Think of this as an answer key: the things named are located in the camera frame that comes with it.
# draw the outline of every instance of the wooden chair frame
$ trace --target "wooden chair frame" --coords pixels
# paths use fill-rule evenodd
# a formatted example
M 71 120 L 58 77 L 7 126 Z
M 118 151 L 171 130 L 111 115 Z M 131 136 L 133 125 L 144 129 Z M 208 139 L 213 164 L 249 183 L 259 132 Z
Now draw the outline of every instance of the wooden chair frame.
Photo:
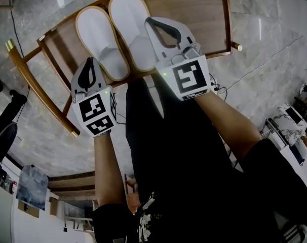
M 98 0 L 91 5 L 98 6 L 100 4 L 106 3 L 109 0 Z M 224 11 L 224 19 L 225 19 L 225 36 L 226 36 L 226 50 L 219 51 L 216 53 L 210 53 L 206 54 L 206 58 L 214 58 L 219 57 L 223 55 L 229 55 L 232 54 L 233 48 L 239 49 L 242 48 L 239 44 L 232 42 L 232 30 L 231 30 L 231 21 L 230 21 L 230 8 L 229 8 L 229 0 L 222 0 L 223 3 L 223 11 Z M 80 131 L 76 128 L 76 126 L 67 118 L 67 114 L 69 111 L 69 108 L 71 106 L 71 96 L 68 98 L 64 110 L 61 111 L 54 102 L 50 99 L 50 97 L 46 94 L 46 92 L 42 89 L 42 87 L 39 85 L 39 83 L 36 81 L 30 70 L 28 69 L 27 62 L 31 60 L 35 55 L 42 52 L 47 59 L 47 61 L 50 63 L 52 68 L 54 69 L 55 73 L 58 75 L 59 79 L 62 81 L 66 89 L 71 92 L 71 84 L 67 77 L 65 76 L 64 72 L 61 70 L 59 64 L 55 60 L 53 54 L 51 53 L 49 47 L 47 46 L 45 42 L 45 38 L 50 35 L 52 32 L 54 32 L 59 26 L 67 22 L 68 20 L 75 17 L 78 12 L 75 12 L 74 14 L 70 15 L 66 19 L 64 19 L 62 22 L 60 22 L 57 26 L 52 28 L 50 31 L 48 31 L 45 35 L 43 35 L 41 38 L 37 40 L 38 47 L 28 53 L 25 57 L 21 57 L 17 48 L 15 47 L 15 44 L 13 40 L 9 40 L 6 43 L 6 48 L 9 53 L 10 58 L 14 62 L 17 69 L 20 71 L 20 73 L 23 75 L 23 77 L 28 82 L 29 86 L 32 88 L 32 90 L 36 93 L 36 95 L 40 98 L 40 100 L 44 103 L 44 105 L 52 112 L 52 114 L 64 125 L 66 129 L 69 130 L 73 135 L 76 137 L 80 134 Z M 144 77 L 146 75 L 150 75 L 155 73 L 155 70 L 140 73 L 136 76 L 136 78 Z M 111 85 L 113 87 L 117 87 L 119 85 L 122 85 L 124 83 L 127 83 L 134 79 L 134 77 L 129 77 L 123 81 L 120 82 L 113 82 Z

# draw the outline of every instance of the marble floor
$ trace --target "marble floor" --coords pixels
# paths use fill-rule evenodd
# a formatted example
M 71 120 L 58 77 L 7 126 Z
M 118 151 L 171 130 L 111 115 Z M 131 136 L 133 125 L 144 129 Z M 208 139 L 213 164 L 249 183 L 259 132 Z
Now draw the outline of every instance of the marble floor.
M 35 48 L 36 39 L 47 30 L 94 1 L 14 0 L 13 16 L 23 53 Z M 233 40 L 243 50 L 209 59 L 209 70 L 228 88 L 226 101 L 261 127 L 275 107 L 292 102 L 301 85 L 307 83 L 307 36 L 283 24 L 278 0 L 231 0 L 231 11 Z M 12 19 L 8 11 L 0 10 L 0 78 L 6 84 L 0 95 L 0 113 L 11 100 L 9 89 L 27 94 L 26 82 L 5 49 L 9 38 L 15 38 Z M 38 54 L 28 65 L 62 109 L 68 92 L 44 56 Z M 115 89 L 117 113 L 123 116 L 126 90 L 127 85 Z M 73 112 L 68 117 L 74 119 Z M 10 155 L 21 163 L 34 164 L 50 177 L 94 170 L 93 139 L 83 132 L 78 138 L 71 136 L 33 92 L 29 93 L 18 127 Z M 132 174 L 125 126 L 118 125 L 111 136 L 122 173 Z

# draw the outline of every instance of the white box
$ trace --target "white box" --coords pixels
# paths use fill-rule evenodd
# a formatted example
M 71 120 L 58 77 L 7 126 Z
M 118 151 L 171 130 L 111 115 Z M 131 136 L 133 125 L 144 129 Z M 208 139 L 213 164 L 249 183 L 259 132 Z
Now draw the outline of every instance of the white box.
M 80 125 L 96 137 L 117 125 L 117 103 L 111 86 L 72 106 Z
M 186 59 L 181 63 L 158 69 L 158 72 L 181 101 L 210 91 L 211 81 L 205 56 Z

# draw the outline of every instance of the white slipper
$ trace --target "white slipper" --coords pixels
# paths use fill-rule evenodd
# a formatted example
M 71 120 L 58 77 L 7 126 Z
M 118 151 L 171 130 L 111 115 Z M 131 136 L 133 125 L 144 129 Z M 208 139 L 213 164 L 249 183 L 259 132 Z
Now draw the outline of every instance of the white slipper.
M 109 15 L 128 48 L 133 65 L 139 71 L 154 69 L 157 62 L 154 48 L 144 28 L 149 10 L 143 0 L 110 0 Z
M 78 13 L 75 24 L 79 39 L 98 60 L 108 77 L 115 81 L 126 79 L 130 66 L 106 11 L 100 7 L 88 6 Z

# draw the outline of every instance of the cable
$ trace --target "cable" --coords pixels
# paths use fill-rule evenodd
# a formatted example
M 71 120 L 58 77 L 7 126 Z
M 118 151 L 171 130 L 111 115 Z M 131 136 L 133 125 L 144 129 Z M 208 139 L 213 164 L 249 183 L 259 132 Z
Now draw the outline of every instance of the cable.
M 123 115 L 121 115 L 121 114 L 119 114 L 119 113 L 117 113 L 117 115 L 119 115 L 119 116 L 123 117 L 124 119 L 126 119 Z
M 22 46 L 21 46 L 20 40 L 18 39 L 18 35 L 17 35 L 16 27 L 15 27 L 15 20 L 14 20 L 12 8 L 11 8 L 11 16 L 12 16 L 12 21 L 13 21 L 14 33 L 15 33 L 15 36 L 16 36 L 18 45 L 19 45 L 19 47 L 20 47 L 20 50 L 21 50 L 21 53 L 22 53 L 22 57 L 24 57 L 24 53 L 23 53 L 23 50 L 22 50 Z M 26 100 L 27 100 L 27 98 L 28 98 L 29 93 L 30 93 L 30 86 L 28 86 L 28 92 L 27 92 L 27 95 L 26 95 Z M 16 124 L 17 124 L 17 122 L 18 122 L 18 119 L 19 119 L 20 116 L 21 116 L 21 113 L 22 113 L 22 111 L 23 111 L 23 109 L 24 109 L 24 107 L 25 107 L 25 104 L 26 104 L 26 103 L 23 104 L 23 107 L 22 107 L 22 109 L 21 109 L 21 112 L 20 112 L 20 114 L 19 114 L 18 117 L 17 117 Z
M 220 87 L 220 84 L 217 84 L 217 83 L 216 83 L 216 80 L 215 80 L 215 78 L 213 77 L 213 75 L 210 74 L 210 76 L 211 76 L 211 77 L 213 78 L 213 80 L 214 80 L 213 86 L 215 85 L 215 91 L 219 91 L 219 90 L 221 90 L 222 88 L 225 88 L 226 94 L 225 94 L 225 99 L 224 99 L 224 101 L 226 101 L 226 98 L 227 98 L 227 96 L 228 96 L 228 89 L 227 89 L 226 87 Z
M 234 82 L 231 86 L 228 87 L 228 90 L 230 90 L 233 86 L 235 86 L 236 84 L 238 84 L 242 79 L 244 79 L 246 76 L 250 75 L 251 73 L 253 73 L 254 71 L 258 70 L 259 68 L 263 67 L 264 65 L 266 65 L 268 62 L 270 62 L 276 55 L 280 54 L 282 51 L 284 51 L 287 47 L 291 46 L 293 43 L 295 43 L 296 41 L 298 41 L 299 39 L 303 38 L 304 36 L 301 36 L 300 38 L 295 39 L 293 42 L 291 42 L 290 44 L 286 45 L 283 49 L 281 49 L 280 51 L 276 52 L 275 54 L 273 54 L 269 59 L 266 60 L 266 62 L 264 62 L 263 64 L 261 64 L 260 66 L 256 67 L 255 69 L 253 69 L 252 71 L 248 72 L 247 74 L 245 74 L 242 78 L 240 78 L 238 81 Z
M 17 35 L 17 32 L 16 32 L 15 20 L 14 20 L 14 16 L 13 16 L 12 8 L 11 8 L 11 16 L 12 16 L 12 21 L 13 21 L 13 27 L 14 27 L 15 36 L 16 36 L 16 39 L 17 39 L 18 45 L 20 46 L 20 50 L 21 50 L 21 53 L 22 53 L 22 57 L 24 57 L 23 50 L 22 50 L 22 47 L 21 47 L 20 41 L 18 40 L 18 35 Z
M 30 93 L 30 88 L 28 88 L 28 92 L 27 92 L 27 95 L 26 95 L 26 102 L 27 102 L 27 98 L 28 98 L 29 93 Z M 20 114 L 19 114 L 18 117 L 17 117 L 16 124 L 17 124 L 17 122 L 18 122 L 18 119 L 19 119 L 20 116 L 21 116 L 21 113 L 22 113 L 22 111 L 23 111 L 23 109 L 24 109 L 24 107 L 25 107 L 26 102 L 23 104 L 23 107 L 22 107 L 22 109 L 21 109 L 21 112 L 20 112 Z
M 228 89 L 226 87 L 221 87 L 221 88 L 218 89 L 218 91 L 221 90 L 222 88 L 225 89 L 225 99 L 224 99 L 224 101 L 226 101 L 226 98 L 228 96 Z

